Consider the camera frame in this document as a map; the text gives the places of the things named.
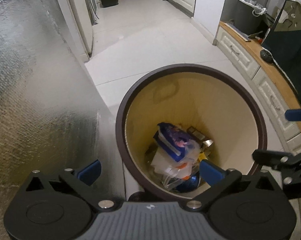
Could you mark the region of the crushed blue can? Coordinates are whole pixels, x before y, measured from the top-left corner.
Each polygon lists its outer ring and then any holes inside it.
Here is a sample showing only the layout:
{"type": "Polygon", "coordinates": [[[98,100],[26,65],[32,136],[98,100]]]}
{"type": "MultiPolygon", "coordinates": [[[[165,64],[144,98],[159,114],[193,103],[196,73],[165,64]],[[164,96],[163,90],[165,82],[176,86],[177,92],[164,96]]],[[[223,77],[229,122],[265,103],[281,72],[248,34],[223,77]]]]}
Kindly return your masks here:
{"type": "Polygon", "coordinates": [[[179,193],[188,193],[196,190],[200,185],[200,175],[199,172],[191,176],[186,181],[182,182],[180,185],[174,188],[175,191],[179,193]]]}

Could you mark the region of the silver foil table cover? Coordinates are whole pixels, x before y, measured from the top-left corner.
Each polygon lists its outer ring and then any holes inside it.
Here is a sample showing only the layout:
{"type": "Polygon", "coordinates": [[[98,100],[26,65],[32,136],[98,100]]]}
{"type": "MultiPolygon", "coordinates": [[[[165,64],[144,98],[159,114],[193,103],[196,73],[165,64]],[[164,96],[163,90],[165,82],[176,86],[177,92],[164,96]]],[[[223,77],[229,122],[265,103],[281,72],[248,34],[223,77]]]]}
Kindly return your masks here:
{"type": "Polygon", "coordinates": [[[125,198],[115,118],[75,51],[58,0],[0,0],[0,239],[28,175],[99,160],[94,188],[125,198]]]}

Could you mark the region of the blue purple floral wrapper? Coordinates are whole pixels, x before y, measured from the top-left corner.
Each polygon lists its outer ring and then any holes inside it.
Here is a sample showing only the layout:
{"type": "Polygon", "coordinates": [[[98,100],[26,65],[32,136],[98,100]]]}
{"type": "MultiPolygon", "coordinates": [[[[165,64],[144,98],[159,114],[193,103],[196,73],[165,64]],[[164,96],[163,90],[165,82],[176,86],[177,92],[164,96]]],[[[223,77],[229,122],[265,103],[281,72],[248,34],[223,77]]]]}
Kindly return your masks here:
{"type": "Polygon", "coordinates": [[[170,123],[157,124],[153,138],[176,163],[195,163],[201,152],[200,145],[191,135],[170,123]]]}

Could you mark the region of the black round mouse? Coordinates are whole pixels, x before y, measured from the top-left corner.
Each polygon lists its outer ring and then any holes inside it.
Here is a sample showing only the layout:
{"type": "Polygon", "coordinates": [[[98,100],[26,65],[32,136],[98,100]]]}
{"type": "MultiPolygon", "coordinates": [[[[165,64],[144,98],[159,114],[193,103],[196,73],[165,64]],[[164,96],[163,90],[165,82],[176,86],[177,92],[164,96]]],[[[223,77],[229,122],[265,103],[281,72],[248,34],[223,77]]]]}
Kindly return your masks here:
{"type": "Polygon", "coordinates": [[[271,53],[265,49],[262,49],[260,51],[260,57],[263,61],[265,61],[269,64],[272,64],[274,62],[271,53]]]}

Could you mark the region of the beige round trash bin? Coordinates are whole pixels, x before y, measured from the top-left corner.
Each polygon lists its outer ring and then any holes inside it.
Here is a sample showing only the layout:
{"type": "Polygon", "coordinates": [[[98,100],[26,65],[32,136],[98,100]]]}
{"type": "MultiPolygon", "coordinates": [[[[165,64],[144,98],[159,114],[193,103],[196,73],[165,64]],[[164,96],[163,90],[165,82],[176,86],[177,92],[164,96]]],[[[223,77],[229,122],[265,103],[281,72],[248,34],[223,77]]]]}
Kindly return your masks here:
{"type": "Polygon", "coordinates": [[[196,141],[220,168],[245,175],[261,169],[252,153],[267,148],[262,112],[239,82],[219,70],[187,63],[154,70],[133,84],[116,117],[118,149],[133,178],[161,200],[190,200],[208,189],[205,181],[193,190],[169,189],[151,166],[155,136],[170,139],[172,129],[196,141]]]}

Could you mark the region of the white drawer sideboard wooden top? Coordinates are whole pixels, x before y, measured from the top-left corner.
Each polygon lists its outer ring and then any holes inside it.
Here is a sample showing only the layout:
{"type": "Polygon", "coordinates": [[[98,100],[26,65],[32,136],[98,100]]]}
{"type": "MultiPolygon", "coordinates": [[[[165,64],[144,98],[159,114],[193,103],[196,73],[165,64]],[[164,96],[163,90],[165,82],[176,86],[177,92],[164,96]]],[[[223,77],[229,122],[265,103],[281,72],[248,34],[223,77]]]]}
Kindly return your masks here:
{"type": "Polygon", "coordinates": [[[284,116],[287,110],[300,108],[300,104],[275,65],[262,60],[261,45],[256,41],[245,41],[224,22],[219,22],[215,39],[217,47],[242,74],[261,102],[284,150],[301,153],[301,121],[290,122],[284,116]]]}

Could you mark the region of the silver refrigerator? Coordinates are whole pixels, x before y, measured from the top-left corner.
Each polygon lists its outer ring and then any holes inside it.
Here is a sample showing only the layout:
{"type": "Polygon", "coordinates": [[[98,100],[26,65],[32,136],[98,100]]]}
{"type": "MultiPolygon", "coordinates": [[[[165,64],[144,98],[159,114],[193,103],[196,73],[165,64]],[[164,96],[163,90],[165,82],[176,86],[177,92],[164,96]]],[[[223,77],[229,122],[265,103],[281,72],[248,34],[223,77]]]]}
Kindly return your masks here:
{"type": "Polygon", "coordinates": [[[83,47],[81,58],[83,62],[90,59],[93,51],[93,22],[90,0],[68,0],[72,10],[83,47]]]}

